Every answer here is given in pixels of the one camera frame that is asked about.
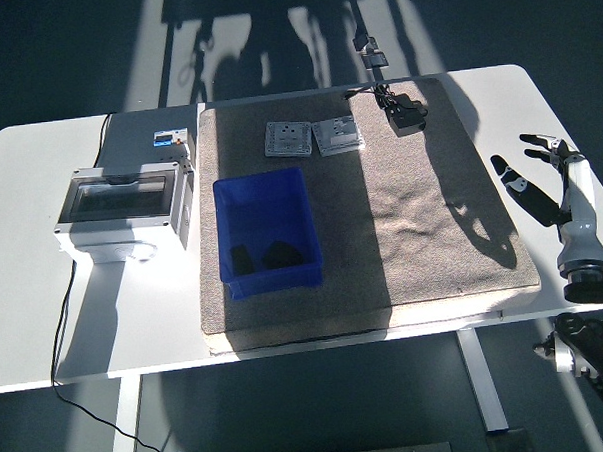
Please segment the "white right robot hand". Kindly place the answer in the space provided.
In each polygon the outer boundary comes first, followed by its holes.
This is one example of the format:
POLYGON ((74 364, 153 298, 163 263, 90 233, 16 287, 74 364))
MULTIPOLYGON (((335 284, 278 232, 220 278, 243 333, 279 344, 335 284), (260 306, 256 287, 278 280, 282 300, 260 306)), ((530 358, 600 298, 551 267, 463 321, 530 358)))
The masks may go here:
POLYGON ((562 201, 555 202, 497 154, 491 164, 507 194, 544 227, 555 226, 563 248, 557 257, 560 276, 568 282, 603 281, 603 244, 597 236, 593 174, 586 157, 565 140, 523 133, 532 147, 525 154, 551 165, 562 179, 562 201))

